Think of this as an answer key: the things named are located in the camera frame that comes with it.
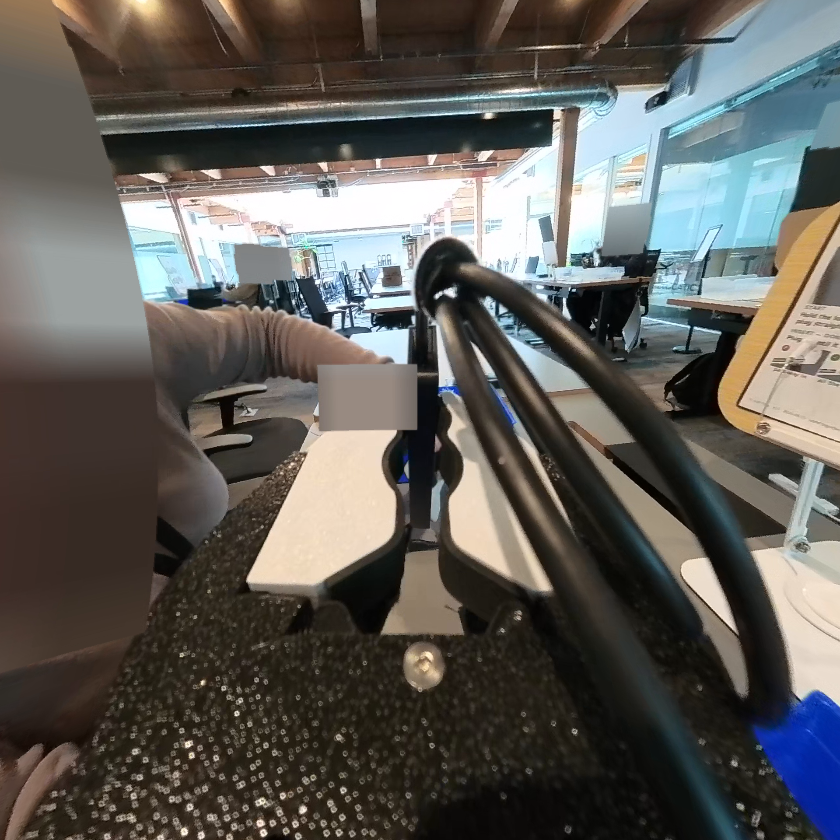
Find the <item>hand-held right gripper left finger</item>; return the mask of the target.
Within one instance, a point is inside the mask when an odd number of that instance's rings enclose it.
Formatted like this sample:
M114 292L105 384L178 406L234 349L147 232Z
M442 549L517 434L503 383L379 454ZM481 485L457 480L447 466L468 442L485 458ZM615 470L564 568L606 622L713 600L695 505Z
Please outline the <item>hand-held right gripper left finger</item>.
M403 581L408 536L400 470L403 434L322 433L246 577L251 592L336 602L377 634Z

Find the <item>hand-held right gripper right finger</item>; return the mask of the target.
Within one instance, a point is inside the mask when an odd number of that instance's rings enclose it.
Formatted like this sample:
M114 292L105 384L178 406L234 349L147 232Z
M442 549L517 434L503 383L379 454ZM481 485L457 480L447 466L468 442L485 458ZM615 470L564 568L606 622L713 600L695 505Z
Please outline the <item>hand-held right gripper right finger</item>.
M502 606L548 601L552 586L480 446L460 395L439 396L439 473L444 482L438 569L463 609L489 623Z

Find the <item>person's left forearm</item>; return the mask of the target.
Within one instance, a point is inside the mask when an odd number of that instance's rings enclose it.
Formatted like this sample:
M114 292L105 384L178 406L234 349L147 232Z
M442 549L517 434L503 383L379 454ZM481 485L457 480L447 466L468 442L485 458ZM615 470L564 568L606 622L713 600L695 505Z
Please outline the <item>person's left forearm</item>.
M259 308L195 310L178 303L143 305L156 391L180 408L236 384L286 377L312 383L319 366L389 364L322 325Z

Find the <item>black office chair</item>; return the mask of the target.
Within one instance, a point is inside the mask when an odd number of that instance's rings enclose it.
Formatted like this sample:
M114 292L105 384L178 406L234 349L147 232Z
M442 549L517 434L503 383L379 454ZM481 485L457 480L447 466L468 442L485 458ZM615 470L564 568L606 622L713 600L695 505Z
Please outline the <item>black office chair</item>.
M368 333L370 328L357 325L354 322L354 305L352 303L339 303L329 307L322 297L320 288L311 277L296 279L297 288L306 307L310 319L320 326L350 337L359 333Z
M196 442L229 485L267 477L297 453L308 436L307 426L294 417L269 416L237 423L236 404L264 392L264 384L238 384L199 395L193 401L218 409L220 429L197 437Z

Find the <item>person's clothed torso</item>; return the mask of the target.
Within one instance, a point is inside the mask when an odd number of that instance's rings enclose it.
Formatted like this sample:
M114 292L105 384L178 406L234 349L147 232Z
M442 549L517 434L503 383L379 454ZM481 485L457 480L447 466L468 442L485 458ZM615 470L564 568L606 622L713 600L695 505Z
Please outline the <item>person's clothed torso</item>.
M189 433L182 407L162 386L155 400L154 585L162 587L224 518L228 487Z

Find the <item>black backpack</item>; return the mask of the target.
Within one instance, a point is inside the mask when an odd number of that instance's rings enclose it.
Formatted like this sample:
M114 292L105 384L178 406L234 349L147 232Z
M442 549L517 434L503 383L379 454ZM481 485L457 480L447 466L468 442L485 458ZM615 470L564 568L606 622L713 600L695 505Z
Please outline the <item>black backpack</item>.
M665 402L675 413L694 417L719 415L721 378L722 368L716 354L699 355L665 383Z

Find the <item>long desk with monitors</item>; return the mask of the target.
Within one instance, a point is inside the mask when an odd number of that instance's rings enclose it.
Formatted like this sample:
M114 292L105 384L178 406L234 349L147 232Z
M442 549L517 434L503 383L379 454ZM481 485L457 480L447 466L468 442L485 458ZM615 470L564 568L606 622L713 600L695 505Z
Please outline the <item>long desk with monitors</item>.
M648 290L652 275L625 276L623 269L562 269L559 276L524 276L521 286L560 308L596 342L623 357L645 350L643 319L648 315Z

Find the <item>wooden desk black legs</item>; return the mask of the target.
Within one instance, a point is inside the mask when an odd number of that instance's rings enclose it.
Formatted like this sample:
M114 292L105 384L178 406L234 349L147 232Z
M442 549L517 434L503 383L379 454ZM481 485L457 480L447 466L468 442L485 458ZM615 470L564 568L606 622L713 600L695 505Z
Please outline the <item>wooden desk black legs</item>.
M701 329L719 334L714 355L720 361L728 362L737 349L739 339L748 331L763 302L690 296L669 298L666 303L670 307L689 311L686 341L672 349L674 354L698 354L700 351L691 347L691 339L693 332Z

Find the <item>wooden instruction sign board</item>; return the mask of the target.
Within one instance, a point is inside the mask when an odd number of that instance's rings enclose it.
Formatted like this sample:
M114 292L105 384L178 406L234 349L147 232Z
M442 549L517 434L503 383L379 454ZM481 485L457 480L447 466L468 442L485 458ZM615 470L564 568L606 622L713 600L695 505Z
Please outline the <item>wooden instruction sign board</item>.
M839 205L801 232L721 379L738 430L839 469Z

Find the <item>clear sign stand white base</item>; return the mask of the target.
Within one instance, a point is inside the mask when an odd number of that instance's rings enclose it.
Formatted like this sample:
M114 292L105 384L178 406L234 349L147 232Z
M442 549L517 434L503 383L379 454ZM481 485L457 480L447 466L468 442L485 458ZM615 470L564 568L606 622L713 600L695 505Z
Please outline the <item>clear sign stand white base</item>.
M839 640L839 542L812 541L809 520L814 512L824 463L803 457L799 483L792 491L794 503L784 540L777 554L789 567L782 581L784 598L795 613L822 635Z

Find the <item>black ceiling beam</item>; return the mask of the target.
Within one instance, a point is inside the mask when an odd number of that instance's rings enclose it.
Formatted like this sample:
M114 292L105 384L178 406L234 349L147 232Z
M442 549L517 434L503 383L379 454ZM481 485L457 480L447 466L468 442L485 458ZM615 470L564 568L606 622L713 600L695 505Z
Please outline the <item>black ceiling beam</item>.
M115 175L550 146L551 109L103 135Z

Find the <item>brown cardboard sheet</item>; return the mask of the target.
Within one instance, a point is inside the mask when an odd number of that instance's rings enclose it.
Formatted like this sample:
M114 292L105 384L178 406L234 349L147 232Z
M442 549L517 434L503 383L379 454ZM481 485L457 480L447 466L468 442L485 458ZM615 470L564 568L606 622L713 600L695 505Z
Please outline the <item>brown cardboard sheet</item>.
M775 256L773 258L773 274L784 273L784 265L790 255L794 262L802 260L802 256L812 258L819 254L833 235L837 226L839 203L802 209L788 213L780 226Z

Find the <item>silver ventilation duct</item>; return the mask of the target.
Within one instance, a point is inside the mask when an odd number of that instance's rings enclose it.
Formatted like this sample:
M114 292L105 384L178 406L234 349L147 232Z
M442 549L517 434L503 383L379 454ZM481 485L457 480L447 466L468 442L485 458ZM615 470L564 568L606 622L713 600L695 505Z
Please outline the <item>silver ventilation duct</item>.
M379 87L319 96L250 91L227 96L102 99L92 106L101 134L123 135L610 108L616 99L617 89L610 81L576 79L484 87Z

